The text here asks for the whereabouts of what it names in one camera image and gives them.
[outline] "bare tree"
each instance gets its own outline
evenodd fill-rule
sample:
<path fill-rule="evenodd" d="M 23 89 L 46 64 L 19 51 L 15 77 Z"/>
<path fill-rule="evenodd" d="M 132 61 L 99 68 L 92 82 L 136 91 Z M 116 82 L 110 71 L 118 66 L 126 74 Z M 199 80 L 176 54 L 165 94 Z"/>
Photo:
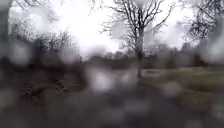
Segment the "bare tree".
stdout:
<path fill-rule="evenodd" d="M 9 38 L 11 40 L 17 39 L 21 41 L 30 40 L 33 31 L 31 25 L 28 21 L 14 20 L 9 22 Z"/>
<path fill-rule="evenodd" d="M 195 12 L 194 19 L 181 22 L 187 30 L 186 39 L 201 40 L 219 34 L 220 20 L 223 20 L 224 1 L 223 0 L 199 0 L 191 5 Z"/>
<path fill-rule="evenodd" d="M 165 24 L 166 20 L 171 14 L 174 4 L 168 10 L 167 15 L 155 26 L 152 22 L 155 21 L 156 16 L 163 12 L 161 4 L 165 0 L 148 0 L 145 3 L 139 3 L 135 0 L 114 0 L 115 6 L 105 6 L 115 13 L 115 17 L 111 21 L 106 22 L 103 32 L 113 31 L 114 25 L 122 22 L 128 28 L 125 36 L 118 37 L 123 40 L 123 47 L 128 47 L 134 50 L 139 62 L 138 77 L 141 77 L 141 61 L 144 57 L 143 44 L 144 36 L 147 32 L 156 34 L 158 30 Z"/>
<path fill-rule="evenodd" d="M 0 54 L 1 56 L 5 56 L 6 54 L 8 54 L 7 52 L 9 51 L 8 18 L 9 18 L 9 10 L 10 10 L 10 7 L 13 6 L 13 2 L 14 2 L 13 0 L 4 0 L 0 3 L 0 16 L 1 16 L 1 20 L 0 20 L 0 28 L 1 28 L 0 51 L 1 52 Z M 15 2 L 17 2 L 19 6 L 21 5 L 19 0 L 15 0 Z M 37 3 L 40 3 L 38 0 L 24 0 L 23 2 L 25 2 L 29 6 L 35 6 L 37 5 Z"/>

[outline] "ground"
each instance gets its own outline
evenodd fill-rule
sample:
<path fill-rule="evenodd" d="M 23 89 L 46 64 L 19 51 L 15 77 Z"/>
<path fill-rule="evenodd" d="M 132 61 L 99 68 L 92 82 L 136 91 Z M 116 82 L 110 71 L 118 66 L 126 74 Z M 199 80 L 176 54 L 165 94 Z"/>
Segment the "ground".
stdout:
<path fill-rule="evenodd" d="M 182 107 L 210 113 L 224 120 L 224 70 L 222 68 L 145 69 L 142 80 L 163 92 L 179 94 Z"/>

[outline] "field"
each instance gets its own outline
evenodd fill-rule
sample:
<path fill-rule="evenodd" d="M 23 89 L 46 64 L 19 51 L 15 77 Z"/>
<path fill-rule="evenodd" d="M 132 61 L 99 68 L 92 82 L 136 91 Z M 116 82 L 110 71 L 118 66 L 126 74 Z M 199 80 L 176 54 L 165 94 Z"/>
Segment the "field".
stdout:
<path fill-rule="evenodd" d="M 184 109 L 214 115 L 224 120 L 224 70 L 222 68 L 147 69 L 142 80 L 160 90 L 179 94 Z"/>

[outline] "grass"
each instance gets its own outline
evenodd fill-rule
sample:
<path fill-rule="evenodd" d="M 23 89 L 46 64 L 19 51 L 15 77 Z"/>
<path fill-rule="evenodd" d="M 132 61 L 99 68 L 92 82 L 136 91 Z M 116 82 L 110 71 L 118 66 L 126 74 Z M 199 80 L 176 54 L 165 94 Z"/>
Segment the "grass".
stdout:
<path fill-rule="evenodd" d="M 157 78 L 147 75 L 143 79 L 158 88 L 166 86 L 170 81 L 179 83 L 184 88 L 180 97 L 184 109 L 211 113 L 224 122 L 224 109 L 222 109 L 224 108 L 224 69 L 165 70 L 165 75 Z"/>

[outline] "tree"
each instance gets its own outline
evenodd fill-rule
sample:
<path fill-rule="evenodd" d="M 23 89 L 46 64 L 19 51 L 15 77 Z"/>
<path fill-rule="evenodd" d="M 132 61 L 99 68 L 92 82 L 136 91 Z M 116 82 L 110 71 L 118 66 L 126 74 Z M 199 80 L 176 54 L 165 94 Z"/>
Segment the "tree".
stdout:
<path fill-rule="evenodd" d="M 38 4 L 40 5 L 41 2 L 44 2 L 43 0 L 38 1 L 38 0 L 23 0 L 27 5 L 29 6 L 37 6 Z M 15 5 L 13 3 L 13 0 L 4 0 L 0 3 L 0 17 L 1 17 L 1 22 L 0 22 L 0 54 L 1 56 L 5 56 L 8 54 L 9 51 L 9 38 L 8 38 L 8 18 L 9 18 L 9 10 L 10 7 Z"/>
<path fill-rule="evenodd" d="M 31 52 L 34 55 L 32 57 L 32 62 L 35 64 L 40 64 L 44 56 L 48 56 L 47 59 L 49 60 L 56 60 L 59 59 L 58 55 L 60 55 L 60 59 L 62 61 L 72 60 L 72 62 L 73 59 L 79 59 L 77 58 L 77 55 L 79 54 L 78 49 L 72 46 L 75 40 L 67 31 L 61 32 L 59 34 L 39 34 L 32 30 L 32 27 L 28 22 L 21 20 L 15 20 L 10 24 L 10 26 L 10 44 L 14 45 L 14 43 L 21 41 L 27 46 L 30 46 L 32 48 Z"/>
<path fill-rule="evenodd" d="M 59 4 L 62 4 L 63 1 L 64 0 L 14 0 L 12 7 L 19 7 L 24 13 L 38 13 L 49 22 L 54 22 L 59 19 L 52 5 L 56 2 L 60 2 Z"/>
<path fill-rule="evenodd" d="M 121 34 L 116 38 L 124 41 L 123 47 L 132 48 L 132 50 L 134 50 L 139 62 L 138 77 L 141 77 L 141 61 L 144 57 L 143 44 L 145 34 L 147 32 L 156 34 L 164 25 L 174 7 L 174 5 L 171 5 L 166 17 L 155 26 L 152 26 L 152 22 L 155 21 L 156 16 L 163 12 L 160 6 L 164 1 L 165 0 L 150 0 L 143 3 L 135 0 L 114 0 L 115 7 L 105 6 L 111 9 L 115 14 L 111 21 L 106 22 L 103 32 L 113 32 L 113 26 L 117 24 L 119 26 L 120 23 L 125 25 L 127 31 L 124 32 L 124 35 Z"/>
<path fill-rule="evenodd" d="M 215 38 L 214 36 L 220 34 L 218 29 L 220 29 L 220 21 L 223 20 L 223 0 L 199 0 L 191 3 L 191 7 L 195 12 L 194 19 L 188 19 L 182 23 L 187 29 L 187 37 L 193 40 L 201 40 Z"/>

